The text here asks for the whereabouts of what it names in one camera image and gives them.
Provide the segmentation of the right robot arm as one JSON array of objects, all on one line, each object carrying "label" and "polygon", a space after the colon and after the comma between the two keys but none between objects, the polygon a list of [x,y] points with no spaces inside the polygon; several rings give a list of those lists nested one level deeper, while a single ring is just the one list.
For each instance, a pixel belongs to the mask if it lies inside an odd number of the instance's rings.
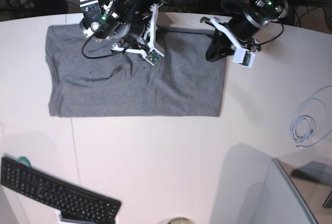
[{"label": "right robot arm", "polygon": [[137,54],[150,64],[164,56],[156,42],[157,19],[164,0],[79,0],[83,12],[80,27],[87,41],[112,40],[108,57]]}]

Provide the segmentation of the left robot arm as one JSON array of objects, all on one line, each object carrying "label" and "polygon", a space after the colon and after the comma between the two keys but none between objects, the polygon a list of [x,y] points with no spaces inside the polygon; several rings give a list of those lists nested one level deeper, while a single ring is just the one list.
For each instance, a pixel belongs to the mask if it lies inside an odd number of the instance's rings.
[{"label": "left robot arm", "polygon": [[286,17],[286,0],[221,0],[220,6],[224,12],[233,14],[228,22],[207,17],[200,20],[215,28],[206,60],[215,62],[232,56],[233,62],[252,67],[256,52],[265,45],[254,35],[269,22]]}]

